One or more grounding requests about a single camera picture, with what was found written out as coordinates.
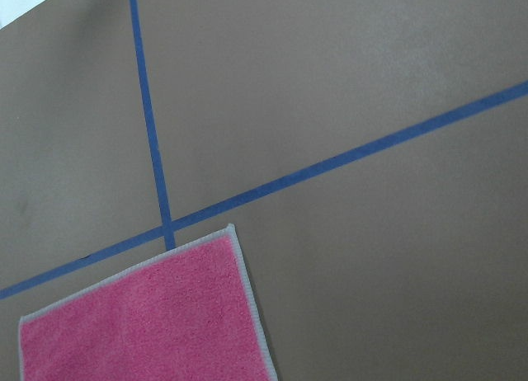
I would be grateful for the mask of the pink and grey towel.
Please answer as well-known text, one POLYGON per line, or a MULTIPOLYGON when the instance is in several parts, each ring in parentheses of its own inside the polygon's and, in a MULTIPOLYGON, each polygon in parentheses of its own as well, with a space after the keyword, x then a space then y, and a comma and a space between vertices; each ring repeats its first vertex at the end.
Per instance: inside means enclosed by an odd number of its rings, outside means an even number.
POLYGON ((229 225, 23 316, 23 380, 274 380, 229 225))

